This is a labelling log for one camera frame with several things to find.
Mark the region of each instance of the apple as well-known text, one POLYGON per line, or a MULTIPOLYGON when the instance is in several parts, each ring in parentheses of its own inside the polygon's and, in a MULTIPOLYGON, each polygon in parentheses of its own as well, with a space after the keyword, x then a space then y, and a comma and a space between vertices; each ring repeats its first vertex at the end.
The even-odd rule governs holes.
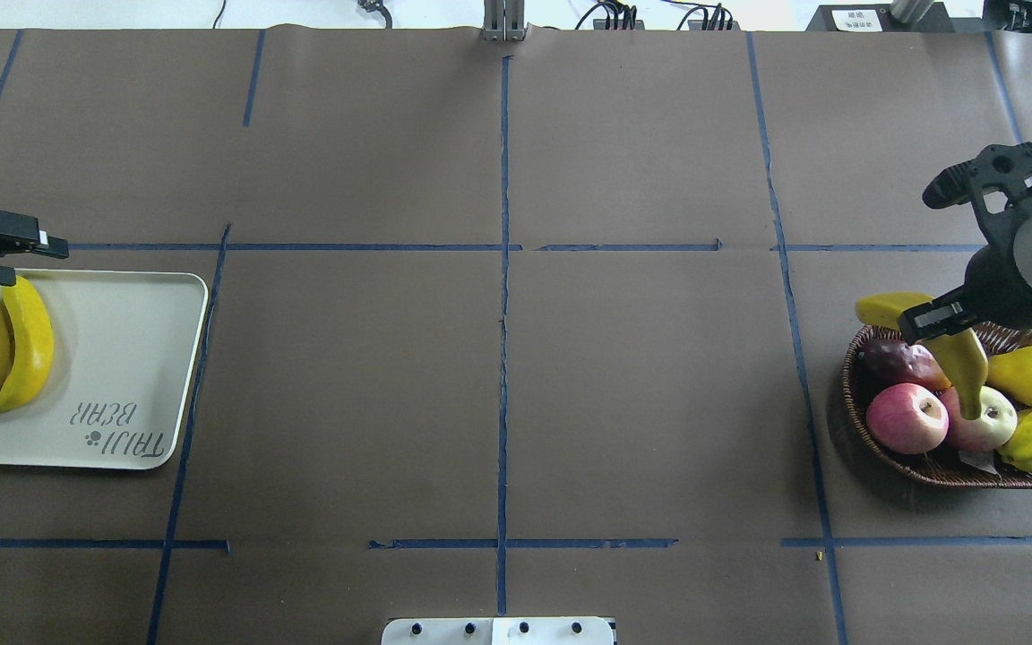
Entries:
POLYGON ((885 388, 867 407, 867 429, 878 444, 901 454, 938 448, 949 416, 934 393, 917 384, 885 388))
POLYGON ((953 445, 959 450, 981 452, 999 448, 1014 436, 1017 429, 1014 405, 995 388, 982 385, 978 393, 981 414, 974 420, 962 416, 958 404, 958 390, 955 388, 942 391, 941 398, 949 416, 946 445, 953 445))

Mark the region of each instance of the table surface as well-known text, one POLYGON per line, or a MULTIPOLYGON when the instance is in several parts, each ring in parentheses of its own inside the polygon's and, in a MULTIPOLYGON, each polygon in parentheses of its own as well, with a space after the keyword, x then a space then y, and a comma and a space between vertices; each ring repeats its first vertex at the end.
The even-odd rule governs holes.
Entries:
POLYGON ((73 245, 15 264, 216 304, 166 465, 0 466, 0 642, 1032 642, 1032 491, 827 428, 856 299, 982 244, 922 188, 1018 139, 1019 34, 0 31, 0 207, 73 245))

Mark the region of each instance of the white floor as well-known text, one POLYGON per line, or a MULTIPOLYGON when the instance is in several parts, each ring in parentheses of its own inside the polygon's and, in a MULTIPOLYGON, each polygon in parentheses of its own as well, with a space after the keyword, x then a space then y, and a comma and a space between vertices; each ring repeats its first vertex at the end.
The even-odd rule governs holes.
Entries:
MULTIPOLYGON (((482 0, 384 0, 397 28, 433 29, 483 24, 482 0)), ((675 29, 687 7, 663 0, 636 0, 647 29, 675 29)), ((826 4, 848 4, 828 1, 826 4)), ((526 0, 525 18, 531 24, 573 29, 590 7, 588 0, 526 0)), ((214 23, 221 0, 0 0, 0 29, 196 29, 214 23)), ((750 31, 802 31, 818 1, 725 1, 743 29, 750 31)), ((978 17, 981 0, 947 0, 952 17, 978 17)), ((276 24, 302 24, 316 28, 370 28, 384 26, 377 13, 357 8, 356 0, 227 0, 221 26, 258 29, 276 24)))

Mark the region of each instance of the paper tag in basket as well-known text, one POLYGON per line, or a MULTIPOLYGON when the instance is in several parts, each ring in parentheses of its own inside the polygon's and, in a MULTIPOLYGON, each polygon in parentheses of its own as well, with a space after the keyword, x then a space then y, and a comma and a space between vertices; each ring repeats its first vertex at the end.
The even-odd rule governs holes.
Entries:
POLYGON ((979 471, 990 473, 991 475, 998 475, 999 478, 1002 477, 1002 474, 998 473, 998 469, 995 469, 995 454, 991 450, 983 452, 959 450, 958 458, 961 458, 963 464, 973 465, 974 469, 979 471))

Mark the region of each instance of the fruit basket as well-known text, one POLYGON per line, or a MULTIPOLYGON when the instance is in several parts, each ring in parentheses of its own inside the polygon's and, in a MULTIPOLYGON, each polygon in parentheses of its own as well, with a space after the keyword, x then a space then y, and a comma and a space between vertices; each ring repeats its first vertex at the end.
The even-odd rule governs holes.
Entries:
MULTIPOLYGON (((985 322, 974 327, 987 355, 1006 354, 1021 347, 1032 346, 1032 330, 1017 331, 985 322)), ((899 454, 878 445, 866 425, 866 411, 876 393, 885 386, 869 375, 856 360, 859 349, 871 338, 901 338, 900 333, 883 327, 865 326, 852 338, 839 376, 840 404, 832 401, 832 442, 849 462, 872 455, 890 469, 914 481, 941 487, 1032 487, 1032 473, 1025 473, 995 458, 998 474, 986 473, 964 464, 958 451, 939 446, 922 454, 899 454)))

